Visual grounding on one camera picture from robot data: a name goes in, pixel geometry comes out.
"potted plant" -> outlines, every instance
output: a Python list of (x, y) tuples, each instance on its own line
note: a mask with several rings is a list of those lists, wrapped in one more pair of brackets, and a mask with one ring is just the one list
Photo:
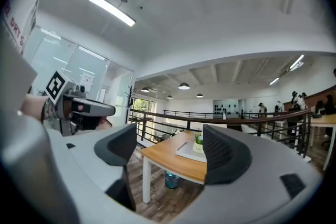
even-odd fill
[(196, 153), (204, 154), (203, 151), (203, 135), (201, 133), (195, 134), (195, 142), (193, 145), (193, 151)]

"wooden table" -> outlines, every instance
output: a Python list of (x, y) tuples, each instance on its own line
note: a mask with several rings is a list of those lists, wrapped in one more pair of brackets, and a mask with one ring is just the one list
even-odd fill
[(143, 155), (142, 200), (144, 203), (148, 204), (150, 201), (151, 164), (189, 181), (204, 184), (206, 163), (175, 154), (175, 150), (184, 142), (193, 142), (194, 136), (195, 132), (184, 131), (140, 151)]
[(325, 159), (325, 163), (323, 166), (323, 171), (325, 169), (327, 169), (329, 160), (330, 160), (330, 156), (331, 156), (331, 152), (334, 146), (334, 142), (335, 142), (335, 132), (336, 132), (336, 114), (332, 114), (332, 115), (324, 115), (319, 119), (311, 119), (310, 121), (310, 126), (311, 127), (331, 127), (332, 128), (332, 135), (331, 135), (331, 142), (330, 142), (330, 147), (329, 147), (329, 151), (327, 154), (327, 158)]

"wooden floor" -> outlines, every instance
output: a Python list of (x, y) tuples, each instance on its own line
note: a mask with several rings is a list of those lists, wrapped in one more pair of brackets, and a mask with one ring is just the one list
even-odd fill
[(142, 156), (136, 147), (128, 165), (130, 187), (137, 213), (151, 220), (167, 223), (186, 208), (203, 190), (203, 185), (180, 179), (177, 189), (164, 186), (165, 171), (152, 165), (151, 201), (142, 202)]

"railing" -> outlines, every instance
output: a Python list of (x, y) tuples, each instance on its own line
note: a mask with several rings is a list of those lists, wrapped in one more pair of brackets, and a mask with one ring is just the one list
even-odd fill
[[(270, 118), (259, 117), (260, 113), (245, 113), (246, 117), (250, 119), (243, 120), (221, 120), (221, 119), (205, 119), (205, 118), (188, 118), (182, 116), (174, 116), (167, 114), (158, 114), (151, 112), (144, 112), (140, 110), (131, 109), (133, 112), (143, 114), (143, 117), (133, 116), (129, 118), (129, 122), (137, 123), (138, 136), (143, 141), (148, 140), (152, 143), (159, 143), (163, 140), (174, 136), (176, 130), (190, 130), (200, 132), (200, 130), (191, 129), (191, 123), (205, 123), (205, 124), (227, 124), (227, 125), (247, 125), (254, 126), (255, 132), (249, 131), (251, 135), (264, 136), (265, 138), (275, 140), (277, 142), (287, 145), (289, 148), (295, 148), (298, 154), (303, 158), (306, 157), (309, 138), (310, 138), (310, 110), (298, 111), (298, 112), (282, 112), (282, 113), (266, 113), (266, 115), (273, 115)], [(185, 122), (184, 126), (176, 126), (167, 122), (159, 122), (156, 117), (163, 119), (171, 119)], [(286, 123), (287, 126), (277, 125), (277, 122)], [(158, 126), (165, 126), (170, 129), (160, 130)]]
[(215, 113), (199, 113), (199, 112), (164, 110), (163, 114), (170, 115), (170, 116), (186, 117), (186, 118), (223, 119), (223, 113), (215, 114)]

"wooden tabletop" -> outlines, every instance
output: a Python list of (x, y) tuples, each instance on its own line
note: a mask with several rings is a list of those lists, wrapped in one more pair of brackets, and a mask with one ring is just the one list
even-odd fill
[(193, 142), (195, 132), (184, 131), (154, 146), (144, 148), (141, 154), (155, 163), (182, 176), (205, 181), (206, 163), (194, 161), (175, 154), (184, 142)]
[(323, 115), (319, 119), (311, 118), (310, 124), (335, 124), (336, 125), (336, 114)]

